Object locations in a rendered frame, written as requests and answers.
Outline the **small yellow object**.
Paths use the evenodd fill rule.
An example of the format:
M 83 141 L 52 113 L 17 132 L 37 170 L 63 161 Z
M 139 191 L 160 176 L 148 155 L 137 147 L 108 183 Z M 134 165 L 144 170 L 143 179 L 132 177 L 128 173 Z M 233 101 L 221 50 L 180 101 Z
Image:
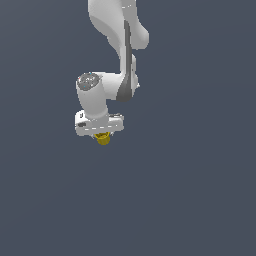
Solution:
M 100 145 L 107 145 L 110 142 L 110 133 L 98 133 L 95 134 L 95 138 Z

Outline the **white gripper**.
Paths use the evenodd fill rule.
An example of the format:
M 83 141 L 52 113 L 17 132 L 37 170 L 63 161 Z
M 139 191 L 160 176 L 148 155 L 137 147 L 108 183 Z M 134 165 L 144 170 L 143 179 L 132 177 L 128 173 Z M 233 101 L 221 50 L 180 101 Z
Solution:
M 108 121 L 104 124 L 99 124 L 97 121 L 92 121 L 85 116 L 83 110 L 75 114 L 75 131 L 78 136 L 94 136 L 95 134 L 116 131 L 122 131 L 124 116 L 121 114 L 110 114 Z

